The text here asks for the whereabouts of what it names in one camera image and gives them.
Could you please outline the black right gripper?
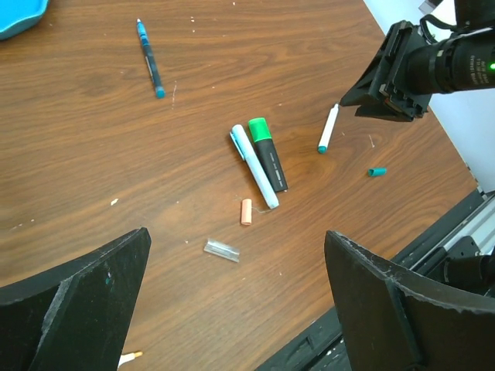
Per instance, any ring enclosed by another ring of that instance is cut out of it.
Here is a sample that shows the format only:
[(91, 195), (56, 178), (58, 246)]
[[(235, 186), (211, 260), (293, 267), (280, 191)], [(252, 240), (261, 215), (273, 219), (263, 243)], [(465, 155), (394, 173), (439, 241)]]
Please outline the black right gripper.
[(417, 26), (408, 21), (393, 24), (377, 55), (340, 99), (340, 105), (357, 106), (357, 117), (395, 122), (423, 117), (429, 95), (409, 87), (408, 61), (409, 54), (424, 45)]

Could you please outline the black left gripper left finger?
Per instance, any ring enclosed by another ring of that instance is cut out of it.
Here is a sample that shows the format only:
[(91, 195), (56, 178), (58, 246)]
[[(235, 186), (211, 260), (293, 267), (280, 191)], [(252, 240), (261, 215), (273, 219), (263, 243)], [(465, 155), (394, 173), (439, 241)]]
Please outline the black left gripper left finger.
[(1, 289), (3, 370), (116, 370), (151, 237), (132, 230)]

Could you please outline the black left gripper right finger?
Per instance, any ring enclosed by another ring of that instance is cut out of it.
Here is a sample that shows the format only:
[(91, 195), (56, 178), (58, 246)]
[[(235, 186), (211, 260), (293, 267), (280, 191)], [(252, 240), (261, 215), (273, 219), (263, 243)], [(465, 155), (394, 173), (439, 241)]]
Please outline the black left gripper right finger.
[(353, 370), (492, 370), (494, 300), (373, 254), (336, 231), (325, 262)]

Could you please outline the black green highlighter pen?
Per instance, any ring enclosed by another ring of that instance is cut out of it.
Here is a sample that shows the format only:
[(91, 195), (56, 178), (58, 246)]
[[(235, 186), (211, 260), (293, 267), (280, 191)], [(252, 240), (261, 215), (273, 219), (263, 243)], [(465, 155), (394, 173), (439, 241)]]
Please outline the black green highlighter pen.
[(275, 192), (286, 191), (288, 189), (288, 183), (285, 179), (285, 174), (267, 121), (264, 117), (256, 117), (249, 120), (248, 127), (258, 154), (258, 159), (272, 188)]

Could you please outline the light blue highlighter pen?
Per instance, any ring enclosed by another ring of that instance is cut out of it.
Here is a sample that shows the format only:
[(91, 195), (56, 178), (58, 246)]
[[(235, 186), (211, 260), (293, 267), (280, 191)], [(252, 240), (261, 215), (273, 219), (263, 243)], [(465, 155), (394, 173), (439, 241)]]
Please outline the light blue highlighter pen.
[(279, 206), (278, 197), (275, 195), (275, 191), (254, 152), (243, 126), (240, 124), (234, 125), (230, 130), (230, 137), (241, 158), (247, 163), (268, 208), (276, 209)]

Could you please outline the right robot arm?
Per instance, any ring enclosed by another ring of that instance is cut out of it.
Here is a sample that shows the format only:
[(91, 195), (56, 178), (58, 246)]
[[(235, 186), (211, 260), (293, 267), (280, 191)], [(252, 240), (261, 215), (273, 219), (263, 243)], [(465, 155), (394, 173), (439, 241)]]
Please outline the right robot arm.
[[(360, 79), (340, 100), (358, 117), (401, 123), (426, 113), (435, 94), (494, 86), (494, 3), (456, 1), (455, 19), (423, 15), (417, 25), (391, 25)], [(413, 263), (414, 272), (448, 286), (492, 298), (494, 242), (476, 242), (456, 227)]]

